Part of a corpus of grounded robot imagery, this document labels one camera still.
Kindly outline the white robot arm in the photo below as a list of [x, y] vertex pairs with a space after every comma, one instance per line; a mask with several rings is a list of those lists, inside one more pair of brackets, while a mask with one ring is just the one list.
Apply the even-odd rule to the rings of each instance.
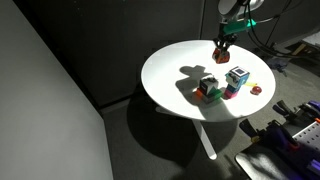
[[218, 12], [221, 16], [219, 33], [213, 39], [216, 45], [216, 52], [226, 52], [237, 39], [237, 33], [246, 31], [255, 23], [251, 19], [240, 19], [251, 10], [259, 8], [264, 0], [220, 0]]

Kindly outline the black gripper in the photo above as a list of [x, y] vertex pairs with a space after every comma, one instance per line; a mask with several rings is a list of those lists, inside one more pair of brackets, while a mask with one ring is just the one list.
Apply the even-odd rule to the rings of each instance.
[[223, 52], [227, 52], [228, 49], [236, 42], [238, 36], [235, 33], [227, 35], [219, 35], [217, 38], [214, 38], [215, 50], [214, 54], [219, 54], [222, 48]]

